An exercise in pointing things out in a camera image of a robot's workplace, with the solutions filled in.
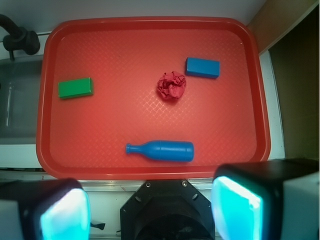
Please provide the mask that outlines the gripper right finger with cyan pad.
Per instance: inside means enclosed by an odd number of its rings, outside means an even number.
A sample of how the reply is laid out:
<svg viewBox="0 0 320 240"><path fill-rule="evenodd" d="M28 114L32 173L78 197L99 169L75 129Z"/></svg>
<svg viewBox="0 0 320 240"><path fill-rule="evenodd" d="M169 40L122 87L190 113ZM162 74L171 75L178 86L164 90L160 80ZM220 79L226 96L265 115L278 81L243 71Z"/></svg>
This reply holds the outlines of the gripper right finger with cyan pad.
<svg viewBox="0 0 320 240"><path fill-rule="evenodd" d="M219 166L211 188L224 240L317 240L320 163L306 158Z"/></svg>

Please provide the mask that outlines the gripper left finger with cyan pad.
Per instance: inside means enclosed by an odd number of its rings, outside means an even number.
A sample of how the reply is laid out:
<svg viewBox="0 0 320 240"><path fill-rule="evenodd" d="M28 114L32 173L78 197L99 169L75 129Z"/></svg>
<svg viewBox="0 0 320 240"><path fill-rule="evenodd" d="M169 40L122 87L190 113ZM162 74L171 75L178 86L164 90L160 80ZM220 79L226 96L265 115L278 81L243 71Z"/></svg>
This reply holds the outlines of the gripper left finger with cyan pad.
<svg viewBox="0 0 320 240"><path fill-rule="evenodd" d="M72 178L0 185L2 240L88 240L88 194Z"/></svg>

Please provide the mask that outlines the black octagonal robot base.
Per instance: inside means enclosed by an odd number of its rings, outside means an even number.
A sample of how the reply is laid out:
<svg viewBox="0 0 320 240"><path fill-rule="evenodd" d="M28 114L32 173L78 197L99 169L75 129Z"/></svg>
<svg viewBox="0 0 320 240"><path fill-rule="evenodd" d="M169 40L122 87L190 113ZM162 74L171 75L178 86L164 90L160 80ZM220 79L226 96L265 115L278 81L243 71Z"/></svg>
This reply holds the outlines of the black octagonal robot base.
<svg viewBox="0 0 320 240"><path fill-rule="evenodd" d="M120 208L123 240L214 240L212 204L186 179L148 180Z"/></svg>

